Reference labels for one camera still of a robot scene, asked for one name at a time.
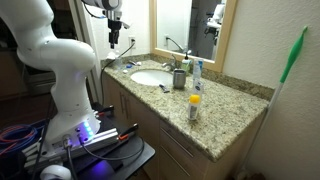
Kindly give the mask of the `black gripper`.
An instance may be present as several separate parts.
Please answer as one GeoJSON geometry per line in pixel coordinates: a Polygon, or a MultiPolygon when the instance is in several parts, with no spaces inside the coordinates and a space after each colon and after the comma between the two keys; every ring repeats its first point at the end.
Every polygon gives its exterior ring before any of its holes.
{"type": "Polygon", "coordinates": [[[110,29],[109,32],[109,43],[110,44],[117,44],[119,38],[119,31],[121,29],[121,16],[122,13],[120,11],[107,11],[107,18],[108,18],[108,28],[110,29]]]}

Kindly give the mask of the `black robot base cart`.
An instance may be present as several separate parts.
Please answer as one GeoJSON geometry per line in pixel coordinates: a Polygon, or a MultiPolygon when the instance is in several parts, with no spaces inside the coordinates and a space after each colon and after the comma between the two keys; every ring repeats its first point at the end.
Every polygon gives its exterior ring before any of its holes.
{"type": "Polygon", "coordinates": [[[148,163],[155,150],[141,137],[133,125],[125,130],[114,119],[114,107],[92,105],[102,121],[102,132],[87,144],[67,148],[59,144],[59,152],[52,157],[39,154],[40,143],[22,150],[26,157],[24,168],[29,174],[36,173],[36,180],[127,180],[148,163]]]}

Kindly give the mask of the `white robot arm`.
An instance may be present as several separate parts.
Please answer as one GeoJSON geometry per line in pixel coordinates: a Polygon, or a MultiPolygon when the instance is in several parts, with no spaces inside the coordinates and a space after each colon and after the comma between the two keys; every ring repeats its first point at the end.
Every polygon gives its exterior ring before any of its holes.
{"type": "Polygon", "coordinates": [[[0,17],[13,34],[19,59],[55,74],[51,94],[57,114],[48,125],[44,155],[60,153],[64,136],[69,136],[75,147],[79,137],[92,141],[100,130],[86,88],[87,73],[96,60],[92,47],[55,36],[51,27],[54,14],[46,0],[0,0],[0,17]]]}

